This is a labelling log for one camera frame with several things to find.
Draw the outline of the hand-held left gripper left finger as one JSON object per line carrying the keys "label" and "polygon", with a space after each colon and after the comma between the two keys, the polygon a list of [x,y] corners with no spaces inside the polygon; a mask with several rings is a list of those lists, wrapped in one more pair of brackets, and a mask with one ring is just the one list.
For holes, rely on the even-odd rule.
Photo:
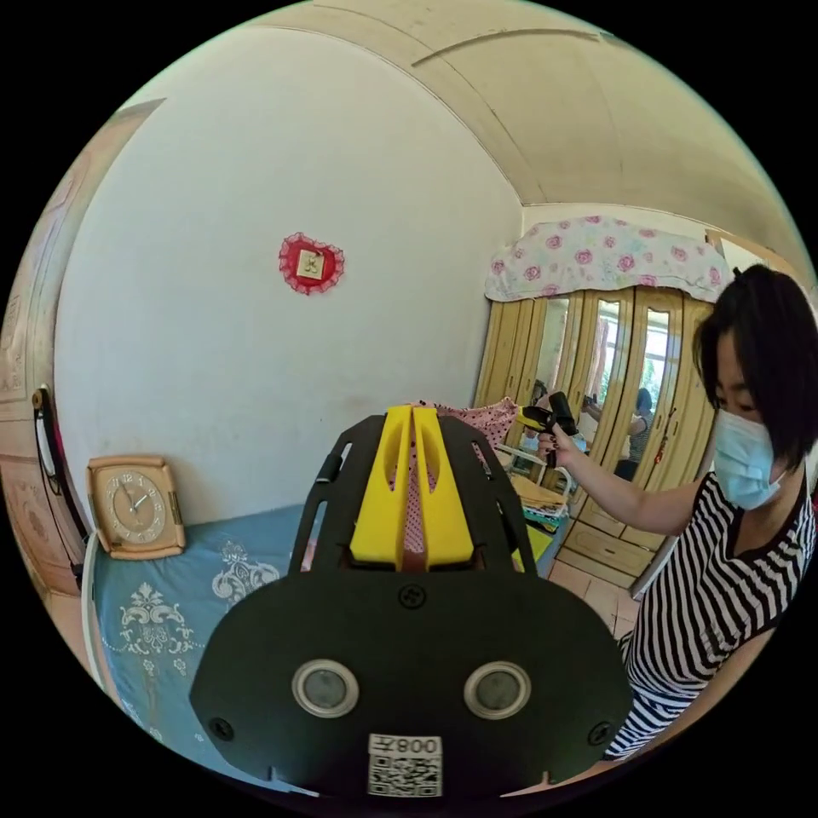
{"label": "hand-held left gripper left finger", "polygon": [[350,543],[362,564],[401,564],[412,447],[412,407],[393,406],[381,418],[371,471]]}

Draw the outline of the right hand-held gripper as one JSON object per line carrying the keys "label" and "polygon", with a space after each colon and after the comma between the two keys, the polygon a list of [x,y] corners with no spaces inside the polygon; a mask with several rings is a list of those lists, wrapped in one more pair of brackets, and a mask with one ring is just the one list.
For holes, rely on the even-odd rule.
{"label": "right hand-held gripper", "polygon": [[520,415],[524,427],[539,429],[541,438],[557,443],[558,417],[550,407],[524,406]]}

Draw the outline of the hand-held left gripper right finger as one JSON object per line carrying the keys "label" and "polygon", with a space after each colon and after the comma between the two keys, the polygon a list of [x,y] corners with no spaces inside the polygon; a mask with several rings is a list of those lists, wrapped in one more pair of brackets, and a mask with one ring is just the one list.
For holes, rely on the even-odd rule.
{"label": "hand-held left gripper right finger", "polygon": [[428,567],[465,565],[472,559],[474,545],[441,422],[436,409],[430,406],[414,407],[412,419],[425,564]]}

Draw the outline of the person's right hand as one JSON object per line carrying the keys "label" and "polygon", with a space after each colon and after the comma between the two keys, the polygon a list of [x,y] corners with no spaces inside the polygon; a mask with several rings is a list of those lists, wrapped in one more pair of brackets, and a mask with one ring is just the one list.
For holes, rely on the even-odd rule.
{"label": "person's right hand", "polygon": [[573,437],[558,424],[538,436],[538,458],[550,467],[570,470],[583,456],[584,453],[578,448]]}

